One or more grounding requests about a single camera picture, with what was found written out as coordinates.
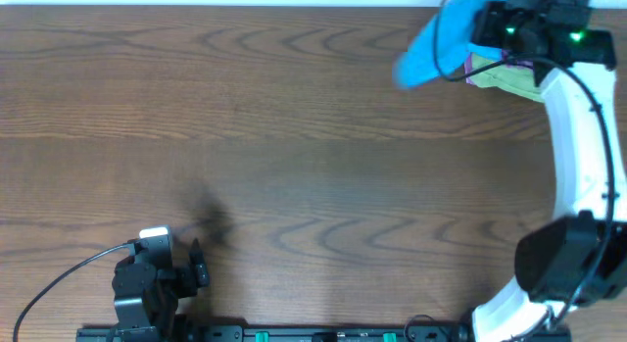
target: green led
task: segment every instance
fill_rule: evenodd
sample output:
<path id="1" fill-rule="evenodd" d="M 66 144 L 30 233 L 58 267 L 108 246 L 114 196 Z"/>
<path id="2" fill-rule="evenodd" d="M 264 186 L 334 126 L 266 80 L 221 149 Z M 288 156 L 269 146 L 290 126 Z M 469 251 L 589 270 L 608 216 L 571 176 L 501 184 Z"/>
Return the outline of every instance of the green led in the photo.
<path id="1" fill-rule="evenodd" d="M 570 39 L 574 40 L 575 42 L 579 42 L 583 38 L 584 38 L 584 32 L 572 32 L 572 33 L 570 33 Z"/>

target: wooden table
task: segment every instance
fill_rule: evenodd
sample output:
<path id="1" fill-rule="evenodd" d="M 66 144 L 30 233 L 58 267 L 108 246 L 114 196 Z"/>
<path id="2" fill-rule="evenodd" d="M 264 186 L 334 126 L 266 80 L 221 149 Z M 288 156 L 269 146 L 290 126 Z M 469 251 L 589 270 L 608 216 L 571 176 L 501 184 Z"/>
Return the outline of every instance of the wooden table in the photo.
<path id="1" fill-rule="evenodd" d="M 491 298 L 551 217 L 547 118 L 496 89 L 399 91 L 433 13 L 0 8 L 0 340 L 62 271 L 157 224 L 202 241 L 212 287 L 181 304 L 199 320 L 402 324 Z M 595 20 L 625 61 L 626 14 Z M 22 340 L 115 322 L 121 258 L 54 288 Z M 626 339 L 626 302 L 574 314 L 576 339 Z"/>

